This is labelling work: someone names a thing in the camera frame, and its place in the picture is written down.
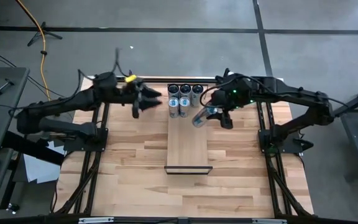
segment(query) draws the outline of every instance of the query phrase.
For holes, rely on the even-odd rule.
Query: power cord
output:
[[[42,36],[42,42],[44,44],[44,47],[41,51],[42,54],[42,60],[41,60],[41,66],[40,66],[40,71],[41,71],[41,77],[42,77],[42,81],[44,82],[44,86],[47,92],[47,96],[48,96],[48,101],[50,101],[50,96],[49,96],[49,91],[48,91],[48,85],[47,82],[45,81],[45,77],[44,77],[44,62],[45,62],[45,56],[47,55],[47,41],[45,40],[45,35],[44,35],[44,31],[42,30],[42,28],[40,27],[40,24],[37,22],[37,20],[34,18],[34,16],[31,14],[31,12],[24,6],[24,4],[20,1],[20,0],[16,0],[17,3],[19,3],[21,5],[21,7],[23,8],[23,10],[25,10],[26,14],[28,14],[31,18],[31,20],[35,23],[35,25],[38,27],[39,32],[41,33]]]

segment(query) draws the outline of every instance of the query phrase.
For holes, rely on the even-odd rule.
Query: soda can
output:
[[[180,86],[180,97],[188,97],[190,99],[191,86],[189,84],[183,84]]]
[[[176,84],[169,84],[168,85],[168,99],[175,97],[175,98],[180,98],[180,93],[179,93],[179,86]]]
[[[204,88],[202,85],[193,85],[191,88],[191,106],[197,107],[200,105],[200,96],[203,93]]]
[[[177,118],[179,115],[179,100],[178,98],[172,97],[168,102],[169,116],[171,118]]]
[[[206,119],[209,115],[212,114],[216,114],[218,112],[217,108],[208,108],[208,107],[204,107],[203,109],[200,110],[200,112],[198,112],[194,118],[191,120],[191,122],[193,123],[193,125],[196,128],[201,127],[202,125],[204,125],[208,120]]]
[[[179,100],[179,115],[182,118],[186,118],[190,107],[190,99],[188,97],[182,97]]]

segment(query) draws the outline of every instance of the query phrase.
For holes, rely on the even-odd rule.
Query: gray floor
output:
[[[251,0],[26,0],[24,4],[51,26],[257,27]],[[266,29],[358,29],[358,0],[259,0],[259,5]],[[0,0],[0,20],[4,20],[0,25],[32,25],[14,1]],[[29,67],[31,76],[41,81],[42,43],[26,47],[33,34],[0,31],[0,54],[17,66]],[[47,39],[45,76],[50,89],[66,96],[76,88],[76,69],[89,75],[111,69],[115,47],[122,49],[122,67],[141,75],[212,77],[226,67],[246,75],[265,75],[257,34],[59,35],[64,39]],[[266,39],[275,77],[343,101],[358,92],[358,35],[267,35]],[[39,100],[46,97],[29,83],[20,105]],[[291,105],[291,112],[299,116],[305,108]],[[315,143],[304,156],[315,214],[358,220],[358,182],[348,184],[343,178],[358,169],[358,157],[342,124],[314,126],[304,133]],[[53,184],[16,191],[14,201],[22,206],[16,216],[48,213]],[[39,192],[45,192],[45,198],[34,201]],[[10,216],[0,211],[0,218]]]

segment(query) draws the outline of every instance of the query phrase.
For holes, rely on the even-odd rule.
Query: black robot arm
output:
[[[305,127],[314,124],[328,125],[334,120],[331,104],[325,93],[287,86],[274,77],[247,77],[232,73],[228,69],[223,77],[216,77],[216,80],[217,90],[212,93],[207,106],[218,107],[222,111],[209,116],[208,119],[220,120],[223,128],[233,128],[230,111],[255,101],[266,103],[287,101],[308,107],[305,114],[285,124],[276,124],[270,129],[270,142],[274,143],[283,141],[289,134]]]
[[[117,87],[117,79],[112,72],[95,75],[93,86],[68,98],[59,98],[48,102],[32,103],[17,114],[17,130],[22,134],[39,131],[77,133],[85,136],[96,134],[96,125],[92,123],[71,124],[63,121],[51,121],[46,116],[68,111],[95,110],[101,103],[132,104],[132,116],[139,117],[139,110],[161,104],[156,97],[161,93],[147,87],[141,78],[135,75],[126,78],[122,88]]]

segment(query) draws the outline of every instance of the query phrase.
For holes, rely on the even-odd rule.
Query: wooden table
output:
[[[89,86],[91,82],[84,80],[82,89]],[[257,141],[256,105],[231,113],[232,130],[221,128],[219,121],[207,124],[208,162],[213,166],[209,175],[167,175],[163,169],[168,139],[167,84],[149,86],[163,93],[163,105],[144,111],[139,119],[132,118],[131,105],[110,106],[108,146],[101,158],[92,215],[273,217],[265,158]],[[276,123],[291,119],[288,103],[272,106]],[[91,117],[92,112],[77,111],[74,122],[91,121]],[[62,165],[56,210],[77,187],[83,157],[84,152],[74,152]],[[300,159],[283,154],[282,160],[288,188],[313,213]],[[284,211],[281,190],[277,193]]]

